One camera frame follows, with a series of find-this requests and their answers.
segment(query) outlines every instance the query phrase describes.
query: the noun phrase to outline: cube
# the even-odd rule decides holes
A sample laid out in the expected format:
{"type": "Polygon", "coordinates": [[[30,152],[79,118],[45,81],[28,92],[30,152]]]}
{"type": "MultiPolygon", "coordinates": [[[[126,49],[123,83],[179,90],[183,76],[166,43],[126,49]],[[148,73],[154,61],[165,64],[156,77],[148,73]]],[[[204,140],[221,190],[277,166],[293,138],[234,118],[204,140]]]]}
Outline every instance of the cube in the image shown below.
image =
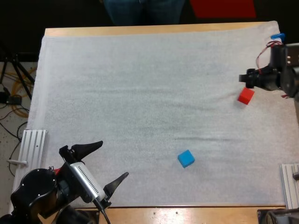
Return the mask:
{"type": "Polygon", "coordinates": [[[248,105],[248,103],[250,102],[251,98],[253,97],[253,94],[254,94],[253,90],[247,89],[246,87],[244,87],[244,89],[240,93],[240,96],[239,96],[238,100],[240,102],[248,105]]]}
{"type": "Polygon", "coordinates": [[[195,158],[189,150],[184,151],[182,154],[178,155],[178,160],[184,168],[194,163],[195,158]]]}

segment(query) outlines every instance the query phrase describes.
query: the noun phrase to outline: white cloth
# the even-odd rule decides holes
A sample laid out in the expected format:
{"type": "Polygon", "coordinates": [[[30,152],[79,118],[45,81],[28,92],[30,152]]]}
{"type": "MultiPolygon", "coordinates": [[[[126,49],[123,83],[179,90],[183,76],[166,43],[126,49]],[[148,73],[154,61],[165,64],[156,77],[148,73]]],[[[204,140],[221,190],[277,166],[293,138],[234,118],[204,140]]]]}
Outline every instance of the white cloth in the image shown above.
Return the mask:
{"type": "MultiPolygon", "coordinates": [[[[292,99],[238,75],[279,33],[240,30],[44,37],[29,129],[49,131],[43,166],[64,145],[103,140],[84,162],[102,187],[128,171],[113,206],[282,204],[279,165],[299,158],[292,99]],[[195,162],[177,156],[189,149],[195,162]]],[[[261,65],[269,62],[268,50],[261,65]]]]}

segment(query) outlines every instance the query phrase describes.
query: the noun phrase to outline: blue cube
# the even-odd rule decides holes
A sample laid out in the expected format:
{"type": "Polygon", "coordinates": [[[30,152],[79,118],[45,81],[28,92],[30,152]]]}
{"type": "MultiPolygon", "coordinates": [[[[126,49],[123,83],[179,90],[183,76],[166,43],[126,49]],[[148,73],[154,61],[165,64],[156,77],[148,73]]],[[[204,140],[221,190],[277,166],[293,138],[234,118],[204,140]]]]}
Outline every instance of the blue cube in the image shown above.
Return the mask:
{"type": "Polygon", "coordinates": [[[189,150],[184,151],[182,154],[178,155],[178,160],[184,168],[194,163],[195,158],[189,150]]]}

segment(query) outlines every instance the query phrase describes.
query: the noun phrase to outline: metal bracket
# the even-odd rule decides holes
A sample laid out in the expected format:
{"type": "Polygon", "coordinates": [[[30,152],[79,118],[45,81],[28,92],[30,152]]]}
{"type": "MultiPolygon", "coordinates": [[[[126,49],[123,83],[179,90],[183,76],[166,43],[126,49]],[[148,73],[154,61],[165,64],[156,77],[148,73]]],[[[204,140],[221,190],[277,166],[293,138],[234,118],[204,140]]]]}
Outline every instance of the metal bracket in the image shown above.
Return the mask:
{"type": "Polygon", "coordinates": [[[293,178],[293,174],[299,172],[299,164],[281,164],[280,169],[286,208],[299,208],[299,185],[298,181],[293,178]]]}
{"type": "MultiPolygon", "coordinates": [[[[41,168],[46,135],[46,130],[24,130],[19,159],[8,161],[10,163],[17,164],[13,192],[19,187],[25,174],[33,169],[41,168]]],[[[10,204],[9,213],[12,211],[13,207],[12,204],[10,204]]]]}
{"type": "Polygon", "coordinates": [[[28,166],[27,161],[18,161],[18,160],[8,160],[8,163],[14,164],[14,165],[23,165],[23,166],[28,166]]]}

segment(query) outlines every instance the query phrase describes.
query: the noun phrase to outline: red object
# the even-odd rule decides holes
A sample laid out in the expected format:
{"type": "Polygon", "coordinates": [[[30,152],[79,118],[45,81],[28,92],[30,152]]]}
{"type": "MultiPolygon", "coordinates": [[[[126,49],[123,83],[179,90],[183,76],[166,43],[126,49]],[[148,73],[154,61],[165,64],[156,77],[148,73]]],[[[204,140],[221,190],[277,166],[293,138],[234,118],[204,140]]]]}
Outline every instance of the red object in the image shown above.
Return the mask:
{"type": "Polygon", "coordinates": [[[198,18],[256,18],[253,0],[191,0],[198,18]]]}
{"type": "Polygon", "coordinates": [[[61,169],[61,168],[59,168],[59,169],[54,169],[55,175],[57,175],[57,174],[59,173],[60,169],[61,169]]]}
{"type": "Polygon", "coordinates": [[[246,105],[250,102],[251,98],[253,97],[254,91],[251,89],[247,89],[244,87],[242,90],[238,100],[246,105]]]}

